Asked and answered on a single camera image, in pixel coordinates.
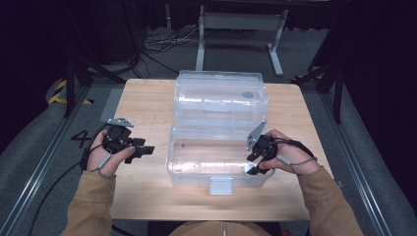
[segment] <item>hand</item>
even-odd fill
[[[291,140],[291,138],[285,136],[281,132],[277,130],[270,130],[266,133],[267,136],[271,136],[273,138],[281,138],[285,140]],[[312,157],[304,152],[303,150],[299,149],[298,147],[291,146],[288,144],[278,144],[278,154],[286,159],[288,159],[292,164],[301,163],[306,160],[312,159]],[[297,174],[308,174],[312,173],[321,168],[321,166],[315,160],[307,161],[300,165],[292,165],[289,166],[284,162],[280,161],[278,158],[274,158],[268,161],[264,161],[260,163],[261,169],[274,169],[279,168],[281,170]]]
[[[87,171],[93,171],[97,168],[97,165],[104,159],[108,152],[102,146],[102,142],[104,140],[104,136],[106,134],[106,130],[101,131],[98,133],[97,137],[91,144],[92,151],[89,154],[89,162],[87,163]],[[119,164],[122,163],[126,158],[131,156],[135,152],[134,147],[126,147],[121,151],[113,154],[110,159],[108,159],[107,163],[100,169],[102,175],[105,176],[113,176],[116,173]]]

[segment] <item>handheld controller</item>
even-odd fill
[[[127,127],[133,128],[134,125],[130,123],[125,118],[118,118],[118,119],[110,119],[107,121],[107,124],[104,125],[102,128],[110,126],[107,129],[106,135],[103,140],[103,148],[107,150],[111,154],[115,154],[121,151],[124,148],[133,146],[135,147],[135,152],[125,159],[125,163],[132,163],[133,158],[141,158],[144,154],[153,154],[154,147],[145,146],[145,139],[140,138],[130,138],[129,136],[132,134]],[[87,169],[87,163],[89,162],[89,153],[90,153],[91,146],[89,145],[86,150],[84,151],[82,160],[80,162],[80,166],[82,170]]]

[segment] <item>aluminum rail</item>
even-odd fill
[[[330,98],[325,93],[319,94],[319,97],[326,109],[326,114],[332,121],[331,124],[334,127],[338,138],[340,139],[343,150],[347,156],[346,159],[348,168],[352,174],[353,180],[356,183],[356,187],[358,188],[359,194],[361,195],[367,212],[371,217],[375,230],[377,231],[378,235],[392,235],[387,222],[381,213],[380,207],[378,206],[374,192],[372,191],[364,173],[362,172],[361,166],[359,165],[356,155],[344,133],[342,126],[338,125],[334,120]]]
[[[77,111],[80,109],[83,104],[84,99],[86,99],[87,94],[89,93],[89,88],[81,87],[78,92],[76,99],[76,106],[74,107],[73,112],[67,117],[64,118],[58,126],[58,129],[53,136],[51,143],[47,147],[45,153],[43,154],[39,164],[34,169],[31,174],[28,182],[26,183],[19,199],[16,201],[12,211],[9,213],[9,216],[6,218],[0,229],[0,236],[13,235],[19,223],[21,222],[23,216],[25,215],[31,201],[33,200],[34,195],[36,194],[40,184],[43,181],[52,161],[55,158],[55,154],[60,147],[63,137],[66,134],[69,126],[76,115]]]

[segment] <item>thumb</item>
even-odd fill
[[[283,163],[281,161],[279,161],[277,158],[267,160],[267,161],[263,161],[263,162],[259,163],[261,169],[281,168],[282,164]]]
[[[135,147],[130,146],[130,147],[126,147],[124,149],[122,149],[121,151],[117,152],[116,154],[113,155],[113,159],[117,159],[118,162],[122,162],[124,161],[126,158],[128,158],[129,156],[131,156],[133,153],[135,153]]]

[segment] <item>person's left hand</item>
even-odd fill
[[[89,154],[89,162],[87,163],[87,171],[93,171],[97,168],[97,165],[104,159],[108,152],[102,146],[102,142],[104,140],[104,136],[106,134],[106,130],[101,131],[98,133],[97,137],[91,144],[92,152]],[[135,148],[133,146],[126,147],[121,151],[113,154],[101,167],[100,173],[106,176],[113,176],[116,173],[119,164],[122,163],[126,158],[131,156],[135,152]]]

